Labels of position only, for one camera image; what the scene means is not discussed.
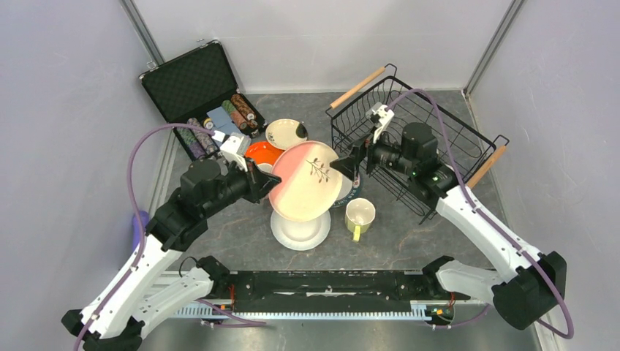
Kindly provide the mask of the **pink mug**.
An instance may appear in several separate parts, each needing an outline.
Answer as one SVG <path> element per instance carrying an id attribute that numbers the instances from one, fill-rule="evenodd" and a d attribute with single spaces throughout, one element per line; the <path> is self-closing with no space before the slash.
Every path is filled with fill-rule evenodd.
<path id="1" fill-rule="evenodd" d="M 273 165 L 269 164 L 269 163 L 261 163 L 257 165 L 257 168 L 260 170 L 260 172 L 262 173 L 269 173 L 272 174 L 273 173 Z"/>

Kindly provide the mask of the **orange plate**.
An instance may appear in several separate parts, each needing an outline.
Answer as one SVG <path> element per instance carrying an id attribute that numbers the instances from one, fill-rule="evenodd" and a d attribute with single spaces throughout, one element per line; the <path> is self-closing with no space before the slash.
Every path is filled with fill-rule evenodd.
<path id="1" fill-rule="evenodd" d="M 269 165 L 273 167 L 284 150 L 271 145 L 268 141 L 252 143 L 244 156 L 252 159 L 257 166 Z"/>

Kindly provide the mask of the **pink and cream plate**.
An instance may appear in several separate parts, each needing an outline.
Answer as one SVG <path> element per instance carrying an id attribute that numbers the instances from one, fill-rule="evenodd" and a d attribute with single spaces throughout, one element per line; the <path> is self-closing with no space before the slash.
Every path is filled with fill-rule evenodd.
<path id="1" fill-rule="evenodd" d="M 337 158 L 330 146 L 316 140 L 288 148 L 272 168 L 281 179 L 268 195 L 274 211 L 293 222 L 307 222 L 326 212 L 341 190 L 343 175 L 330 166 Z"/>

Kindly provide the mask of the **cream plate with black spot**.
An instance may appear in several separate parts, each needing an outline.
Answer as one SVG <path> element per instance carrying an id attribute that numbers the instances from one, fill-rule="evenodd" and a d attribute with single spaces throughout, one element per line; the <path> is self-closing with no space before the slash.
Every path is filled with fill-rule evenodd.
<path id="1" fill-rule="evenodd" d="M 269 123 L 265 135 L 272 146 L 281 150 L 287 150 L 308 140 L 308 132 L 305 126 L 299 121 L 288 118 Z"/>

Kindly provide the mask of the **white scalloped plate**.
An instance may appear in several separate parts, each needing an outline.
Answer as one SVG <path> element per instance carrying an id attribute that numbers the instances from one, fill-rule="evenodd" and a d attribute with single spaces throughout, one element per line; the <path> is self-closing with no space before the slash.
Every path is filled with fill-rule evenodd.
<path id="1" fill-rule="evenodd" d="M 285 219 L 275 211 L 271 214 L 271 231 L 274 238 L 282 246 L 295 251 L 308 251 L 319 246 L 328 237 L 330 228 L 329 211 L 306 222 Z"/>

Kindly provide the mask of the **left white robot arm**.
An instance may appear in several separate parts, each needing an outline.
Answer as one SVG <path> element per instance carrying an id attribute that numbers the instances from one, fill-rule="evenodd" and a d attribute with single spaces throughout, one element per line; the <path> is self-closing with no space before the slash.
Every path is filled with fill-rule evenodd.
<path id="1" fill-rule="evenodd" d="M 92 303 L 69 310 L 62 324 L 77 340 L 75 350 L 137 350 L 160 323 L 192 301 L 224 296 L 227 270 L 212 257 L 154 295 L 147 291 L 208 229 L 208 219 L 240 199 L 258 203 L 281 183 L 248 158 L 227 173 L 212 159 L 190 164 L 180 186 L 156 210 L 145 236 L 121 272 Z"/>

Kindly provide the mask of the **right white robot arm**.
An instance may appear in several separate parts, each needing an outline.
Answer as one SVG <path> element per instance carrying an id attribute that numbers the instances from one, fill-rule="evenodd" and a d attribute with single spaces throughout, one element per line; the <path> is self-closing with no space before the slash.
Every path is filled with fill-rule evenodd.
<path id="1" fill-rule="evenodd" d="M 406 176 L 408 191 L 455 225 L 493 266 L 476 268 L 442 256 L 423 268 L 427 296 L 460 293 L 494 307 L 518 330 L 538 322 L 565 339 L 573 337 L 574 324 L 564 301 L 565 259 L 557 252 L 543 254 L 491 214 L 463 183 L 456 166 L 441 162 L 430 126 L 407 124 L 398 145 L 389 144 L 382 128 L 375 127 L 330 166 L 353 179 L 362 162 L 367 171 L 381 167 Z"/>

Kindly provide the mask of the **yellow green mug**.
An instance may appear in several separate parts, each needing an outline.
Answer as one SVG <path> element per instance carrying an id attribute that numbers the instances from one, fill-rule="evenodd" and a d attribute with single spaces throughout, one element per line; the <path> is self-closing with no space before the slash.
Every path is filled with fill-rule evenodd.
<path id="1" fill-rule="evenodd" d="M 352 240 L 358 242 L 371 223 L 375 220 L 376 208 L 366 198 L 351 200 L 345 209 L 345 225 L 352 234 Z"/>

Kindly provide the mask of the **blue card deck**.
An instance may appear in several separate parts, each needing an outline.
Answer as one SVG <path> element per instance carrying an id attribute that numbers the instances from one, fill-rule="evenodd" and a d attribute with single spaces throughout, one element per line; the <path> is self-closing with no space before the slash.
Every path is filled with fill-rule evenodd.
<path id="1" fill-rule="evenodd" d="M 223 107 L 218 107 L 207 112 L 207 117 L 212 121 L 214 128 L 225 134 L 240 133 L 235 123 Z"/>

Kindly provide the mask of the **black poker chip case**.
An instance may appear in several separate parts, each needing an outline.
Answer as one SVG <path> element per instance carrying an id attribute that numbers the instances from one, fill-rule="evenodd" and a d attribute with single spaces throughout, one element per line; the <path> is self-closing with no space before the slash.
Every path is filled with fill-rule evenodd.
<path id="1" fill-rule="evenodd" d="M 224 46 L 216 39 L 143 73 L 140 83 L 169 124 L 191 118 L 202 123 L 209 112 L 238 95 L 255 123 L 249 122 L 239 132 L 256 138 L 267 128 L 268 122 L 241 93 Z"/>

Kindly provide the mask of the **purple flashlight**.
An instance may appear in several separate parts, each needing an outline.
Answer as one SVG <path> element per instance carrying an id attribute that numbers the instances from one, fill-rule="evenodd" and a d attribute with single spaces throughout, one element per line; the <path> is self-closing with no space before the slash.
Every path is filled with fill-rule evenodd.
<path id="1" fill-rule="evenodd" d="M 139 221 L 142 221 L 142 228 L 139 227 Z M 138 211 L 138 216 L 135 214 L 132 216 L 132 251 L 136 250 L 136 248 L 140 244 L 141 233 L 144 231 L 144 226 L 149 222 L 149 213 L 147 211 Z"/>

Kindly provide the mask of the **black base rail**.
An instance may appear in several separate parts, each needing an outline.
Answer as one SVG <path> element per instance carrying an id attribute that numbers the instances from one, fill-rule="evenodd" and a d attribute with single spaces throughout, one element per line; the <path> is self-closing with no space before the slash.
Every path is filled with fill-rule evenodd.
<path id="1" fill-rule="evenodd" d="M 414 316 L 412 305 L 468 301 L 443 290 L 422 271 L 230 271 L 213 257 L 201 261 L 213 273 L 205 295 L 211 303 L 228 301 L 233 312 L 270 317 Z"/>

